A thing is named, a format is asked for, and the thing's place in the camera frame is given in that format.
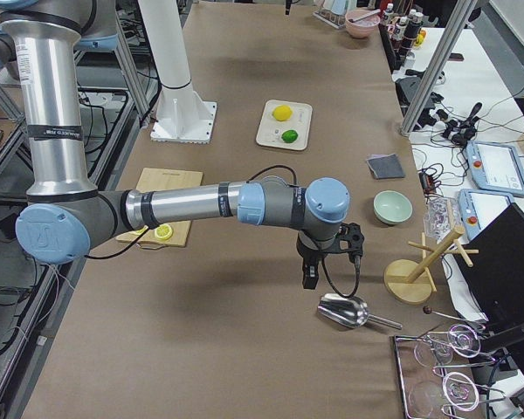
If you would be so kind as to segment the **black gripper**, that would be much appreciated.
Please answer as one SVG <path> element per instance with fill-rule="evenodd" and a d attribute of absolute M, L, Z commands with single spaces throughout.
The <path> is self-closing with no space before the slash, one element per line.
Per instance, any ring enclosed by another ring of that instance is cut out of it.
<path fill-rule="evenodd" d="M 363 256 L 364 235 L 357 223 L 341 223 L 331 238 L 317 240 L 305 231 L 297 236 L 296 250 L 303 258 L 302 286 L 315 289 L 319 282 L 319 263 L 328 254 L 347 254 L 350 262 L 358 262 Z"/>

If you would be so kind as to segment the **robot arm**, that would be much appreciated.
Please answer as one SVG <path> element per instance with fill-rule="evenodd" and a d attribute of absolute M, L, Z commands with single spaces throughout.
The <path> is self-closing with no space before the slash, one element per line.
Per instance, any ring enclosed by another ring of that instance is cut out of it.
<path fill-rule="evenodd" d="M 176 225 L 214 217 L 296 230 L 302 284 L 317 286 L 330 254 L 362 259 L 363 234 L 347 223 L 350 196 L 334 178 L 307 187 L 263 169 L 245 182 L 202 185 L 196 171 L 145 168 L 136 189 L 102 192 L 89 179 L 76 50 L 118 44 L 112 1 L 1 1 L 3 31 L 15 47 L 34 182 L 15 229 L 21 247 L 47 264 L 88 258 L 126 234 L 167 243 Z"/>

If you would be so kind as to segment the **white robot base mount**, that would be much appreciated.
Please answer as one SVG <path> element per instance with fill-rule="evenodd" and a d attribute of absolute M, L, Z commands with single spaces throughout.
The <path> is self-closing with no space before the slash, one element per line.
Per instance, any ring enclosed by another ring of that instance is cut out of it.
<path fill-rule="evenodd" d="M 151 139 L 209 143 L 217 104 L 193 87 L 176 2 L 142 0 L 139 8 L 161 83 Z"/>

